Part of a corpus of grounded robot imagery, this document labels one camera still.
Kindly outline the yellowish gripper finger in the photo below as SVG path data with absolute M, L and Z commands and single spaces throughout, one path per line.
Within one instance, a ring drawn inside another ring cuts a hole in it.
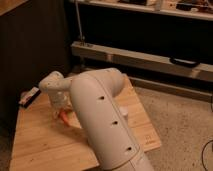
M 65 112 L 66 112 L 66 116 L 68 117 L 71 117 L 72 115 L 75 114 L 73 108 L 66 108 Z
M 57 119 L 59 117 L 60 110 L 59 109 L 53 109 L 53 118 Z

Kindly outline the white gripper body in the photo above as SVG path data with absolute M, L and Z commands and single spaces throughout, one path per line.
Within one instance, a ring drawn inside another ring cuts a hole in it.
M 55 113 L 70 107 L 68 96 L 64 92 L 53 92 L 49 95 L 50 103 Z

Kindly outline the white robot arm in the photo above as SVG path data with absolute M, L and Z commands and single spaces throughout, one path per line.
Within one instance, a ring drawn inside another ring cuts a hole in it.
M 154 171 L 114 100 L 123 87 L 116 68 L 71 78 L 54 71 L 39 82 L 54 108 L 72 106 L 103 171 Z

